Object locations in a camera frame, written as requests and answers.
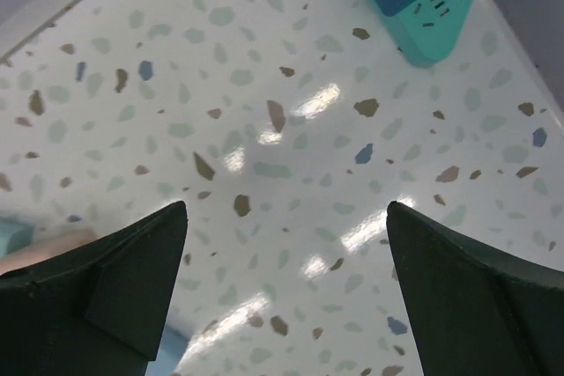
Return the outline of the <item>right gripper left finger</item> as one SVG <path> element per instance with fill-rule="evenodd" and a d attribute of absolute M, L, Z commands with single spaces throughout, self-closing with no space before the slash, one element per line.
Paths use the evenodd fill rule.
<path fill-rule="evenodd" d="M 1 277 L 3 375 L 143 375 L 156 359 L 188 213 L 170 203 Z"/>

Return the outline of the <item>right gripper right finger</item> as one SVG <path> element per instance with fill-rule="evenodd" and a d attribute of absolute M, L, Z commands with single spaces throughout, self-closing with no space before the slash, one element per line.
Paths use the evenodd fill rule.
<path fill-rule="evenodd" d="M 386 228 L 426 375 L 561 375 L 563 274 L 399 202 Z"/>

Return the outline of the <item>peach starfish cube adapter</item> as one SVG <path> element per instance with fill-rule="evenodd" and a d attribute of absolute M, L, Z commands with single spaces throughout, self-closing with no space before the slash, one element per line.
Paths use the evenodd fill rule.
<path fill-rule="evenodd" d="M 89 244 L 96 239 L 97 236 L 92 230 L 79 230 L 67 232 L 56 238 L 33 243 L 30 246 L 23 247 L 2 258 L 1 275 L 16 269 L 34 265 L 38 262 L 44 262 L 52 257 Z"/>

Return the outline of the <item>light blue cube plug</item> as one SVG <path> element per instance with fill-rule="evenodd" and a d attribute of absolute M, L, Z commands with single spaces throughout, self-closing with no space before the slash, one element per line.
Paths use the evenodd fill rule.
<path fill-rule="evenodd" d="M 175 372 L 187 349 L 189 339 L 180 332 L 165 326 L 158 355 L 147 366 L 145 376 L 168 376 Z"/>

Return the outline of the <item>teal cube plug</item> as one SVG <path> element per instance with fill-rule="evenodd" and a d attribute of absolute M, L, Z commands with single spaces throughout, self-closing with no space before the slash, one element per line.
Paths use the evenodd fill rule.
<path fill-rule="evenodd" d="M 1 217 L 0 219 L 0 257 L 4 258 L 33 241 L 34 227 L 27 223 Z"/>

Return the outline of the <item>teal power strip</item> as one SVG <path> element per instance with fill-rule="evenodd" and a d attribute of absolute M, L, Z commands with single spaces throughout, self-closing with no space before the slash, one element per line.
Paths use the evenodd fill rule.
<path fill-rule="evenodd" d="M 395 16 L 383 15 L 390 37 L 413 66 L 428 68 L 453 51 L 473 0 L 415 0 Z"/>

